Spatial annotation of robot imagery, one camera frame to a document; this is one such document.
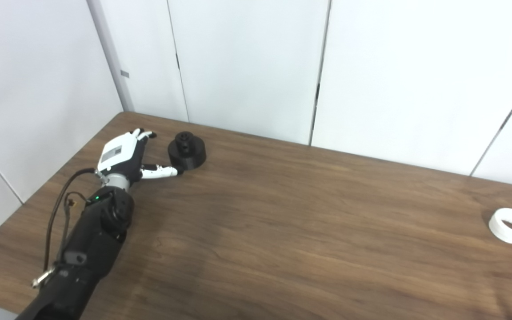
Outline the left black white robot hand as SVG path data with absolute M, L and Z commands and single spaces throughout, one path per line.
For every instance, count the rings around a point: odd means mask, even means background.
M 145 146 L 148 140 L 156 136 L 156 133 L 142 128 L 116 136 L 105 144 L 98 160 L 98 172 L 104 176 L 120 174 L 132 184 L 142 179 L 156 180 L 180 176 L 184 172 L 182 168 L 143 162 Z

